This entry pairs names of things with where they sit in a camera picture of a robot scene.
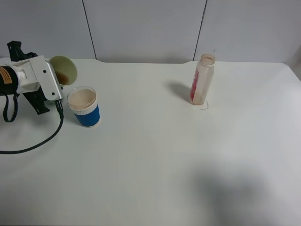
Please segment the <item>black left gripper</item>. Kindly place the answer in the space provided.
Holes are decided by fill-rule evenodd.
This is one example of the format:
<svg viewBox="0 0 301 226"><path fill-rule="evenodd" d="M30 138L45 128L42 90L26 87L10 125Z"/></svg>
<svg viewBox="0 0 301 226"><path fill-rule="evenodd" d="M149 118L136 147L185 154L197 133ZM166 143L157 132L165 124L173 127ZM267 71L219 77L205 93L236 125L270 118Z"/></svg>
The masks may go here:
<svg viewBox="0 0 301 226"><path fill-rule="evenodd" d="M29 52L27 54L24 53L21 50L21 45L22 43L20 41L15 40L7 44L10 54L10 60L12 62L23 61L38 56L34 52ZM0 96L19 96L20 94L17 93L18 87L19 80L16 72L10 66L0 66ZM47 99L44 96L42 88L39 88L34 92L23 93L23 95L34 108L37 115L41 115L50 111L45 105L45 101Z"/></svg>

